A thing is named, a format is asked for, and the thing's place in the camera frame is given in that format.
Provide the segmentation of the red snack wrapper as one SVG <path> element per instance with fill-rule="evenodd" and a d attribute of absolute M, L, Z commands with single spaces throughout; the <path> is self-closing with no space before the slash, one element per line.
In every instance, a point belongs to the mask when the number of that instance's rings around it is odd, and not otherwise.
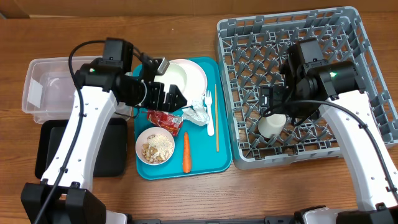
<path fill-rule="evenodd" d="M 150 123 L 166 129 L 172 136 L 177 136 L 183 125 L 181 116 L 163 111 L 148 110 L 146 117 Z"/>

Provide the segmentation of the white napkin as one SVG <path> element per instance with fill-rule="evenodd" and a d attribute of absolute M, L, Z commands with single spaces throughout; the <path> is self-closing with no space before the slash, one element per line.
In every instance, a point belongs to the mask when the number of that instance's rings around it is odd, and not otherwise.
<path fill-rule="evenodd" d="M 210 117 L 203 106 L 203 100 L 194 100 L 191 107 L 184 108 L 182 118 L 197 126 L 204 126 L 209 123 Z"/>

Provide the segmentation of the white plastic cup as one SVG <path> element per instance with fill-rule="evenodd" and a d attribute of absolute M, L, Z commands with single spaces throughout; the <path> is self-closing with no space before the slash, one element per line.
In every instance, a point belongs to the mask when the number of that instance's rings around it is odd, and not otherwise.
<path fill-rule="evenodd" d="M 278 136 L 287 121 L 284 114 L 273 114 L 268 117 L 262 117 L 258 123 L 258 131 L 264 138 L 272 138 Z"/>

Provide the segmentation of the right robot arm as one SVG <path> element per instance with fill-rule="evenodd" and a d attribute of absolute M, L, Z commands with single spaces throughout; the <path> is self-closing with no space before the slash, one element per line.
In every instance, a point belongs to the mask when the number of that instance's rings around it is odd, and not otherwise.
<path fill-rule="evenodd" d="M 331 128 L 348 166 L 356 194 L 355 210 L 324 205 L 296 211 L 292 223 L 397 223 L 397 168 L 371 114 L 366 86 L 349 60 L 330 63 L 318 40 L 287 49 L 279 72 L 283 87 L 265 87 L 261 116 L 322 117 Z"/>

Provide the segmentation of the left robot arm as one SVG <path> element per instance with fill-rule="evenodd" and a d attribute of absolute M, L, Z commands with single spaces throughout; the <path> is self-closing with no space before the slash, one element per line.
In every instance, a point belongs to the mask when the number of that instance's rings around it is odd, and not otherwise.
<path fill-rule="evenodd" d="M 175 85 L 155 78 L 169 68 L 132 43 L 103 41 L 103 55 L 70 74 L 76 88 L 60 145 L 38 184 L 25 184 L 21 202 L 31 223 L 131 223 L 92 193 L 96 159 L 106 127 L 123 102 L 134 108 L 174 112 L 187 100 Z"/>

